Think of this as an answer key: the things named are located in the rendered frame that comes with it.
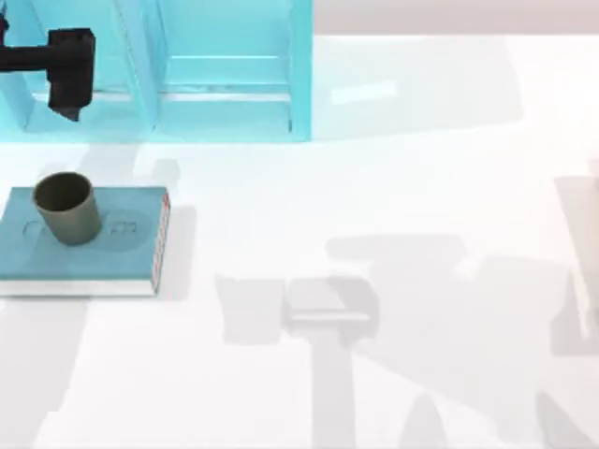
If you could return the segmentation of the olive green cup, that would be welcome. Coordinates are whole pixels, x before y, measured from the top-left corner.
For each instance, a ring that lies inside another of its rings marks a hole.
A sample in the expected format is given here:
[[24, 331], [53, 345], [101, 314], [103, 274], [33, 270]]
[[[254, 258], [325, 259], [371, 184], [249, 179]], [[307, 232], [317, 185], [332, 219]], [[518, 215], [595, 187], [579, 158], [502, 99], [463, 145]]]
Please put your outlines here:
[[34, 187], [32, 199], [53, 236], [78, 246], [95, 239], [102, 227], [94, 187], [74, 171], [52, 173]]

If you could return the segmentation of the light blue rack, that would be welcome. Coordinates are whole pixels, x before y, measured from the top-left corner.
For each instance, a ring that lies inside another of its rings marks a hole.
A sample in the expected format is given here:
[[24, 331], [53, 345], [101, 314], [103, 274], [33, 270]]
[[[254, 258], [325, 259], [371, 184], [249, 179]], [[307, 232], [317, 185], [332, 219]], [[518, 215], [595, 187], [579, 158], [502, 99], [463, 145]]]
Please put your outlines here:
[[314, 0], [0, 0], [10, 47], [96, 39], [94, 98], [50, 110], [42, 72], [0, 74], [0, 142], [302, 142], [312, 136]]

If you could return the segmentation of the teal book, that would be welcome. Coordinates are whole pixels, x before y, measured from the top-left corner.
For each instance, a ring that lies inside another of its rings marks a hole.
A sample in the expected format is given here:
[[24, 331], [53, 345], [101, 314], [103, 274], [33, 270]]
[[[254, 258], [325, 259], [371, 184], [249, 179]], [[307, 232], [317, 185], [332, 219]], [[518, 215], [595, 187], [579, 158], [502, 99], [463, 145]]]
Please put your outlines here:
[[102, 228], [78, 246], [59, 242], [30, 187], [11, 189], [0, 219], [0, 297], [152, 297], [168, 234], [168, 189], [94, 189]]

